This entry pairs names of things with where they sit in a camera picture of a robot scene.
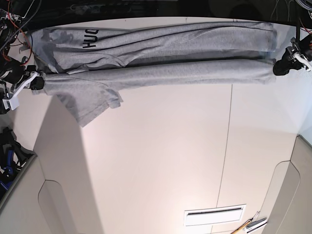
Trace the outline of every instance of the air vent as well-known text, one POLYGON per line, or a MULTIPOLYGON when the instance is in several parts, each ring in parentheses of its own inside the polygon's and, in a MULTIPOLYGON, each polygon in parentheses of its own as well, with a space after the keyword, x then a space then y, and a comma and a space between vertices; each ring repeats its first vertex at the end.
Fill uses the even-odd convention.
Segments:
POLYGON ((184 226, 217 225, 239 222, 242 220, 246 205, 185 211, 184 226))

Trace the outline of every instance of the dark background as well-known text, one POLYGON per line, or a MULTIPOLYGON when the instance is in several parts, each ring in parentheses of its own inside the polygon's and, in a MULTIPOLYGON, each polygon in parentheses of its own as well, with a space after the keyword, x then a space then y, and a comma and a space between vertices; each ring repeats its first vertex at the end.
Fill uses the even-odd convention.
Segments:
MULTIPOLYGON (((275 5, 276 0, 42 0, 28 28, 135 17, 216 17, 296 25, 294 0, 279 0, 277 14, 275 5)), ((300 7, 299 15, 312 28, 308 11, 300 7)))

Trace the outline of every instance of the white floor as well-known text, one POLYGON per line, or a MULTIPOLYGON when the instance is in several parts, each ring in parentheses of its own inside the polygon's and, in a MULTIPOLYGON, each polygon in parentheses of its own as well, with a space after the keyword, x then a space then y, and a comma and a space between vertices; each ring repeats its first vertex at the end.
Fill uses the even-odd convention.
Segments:
MULTIPOLYGON (((203 21, 219 19, 79 26, 134 29, 203 21)), ((294 28, 276 29, 280 58, 294 28)), ((266 86, 159 86, 120 94, 120 108, 83 129, 56 99, 29 91, 4 119, 26 148, 37 140, 43 174, 62 185, 79 233, 228 234, 240 224, 186 229, 183 213, 247 204, 242 222, 253 217, 275 167, 290 160, 296 135, 312 124, 312 76, 303 70, 266 86)))

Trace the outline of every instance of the white ventilation grille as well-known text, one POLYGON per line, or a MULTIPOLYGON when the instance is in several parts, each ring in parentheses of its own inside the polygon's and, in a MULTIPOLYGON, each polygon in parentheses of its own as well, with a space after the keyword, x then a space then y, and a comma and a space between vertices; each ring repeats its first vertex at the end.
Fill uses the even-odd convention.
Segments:
POLYGON ((239 222, 242 220, 246 205, 185 211, 184 226, 216 225, 239 222))

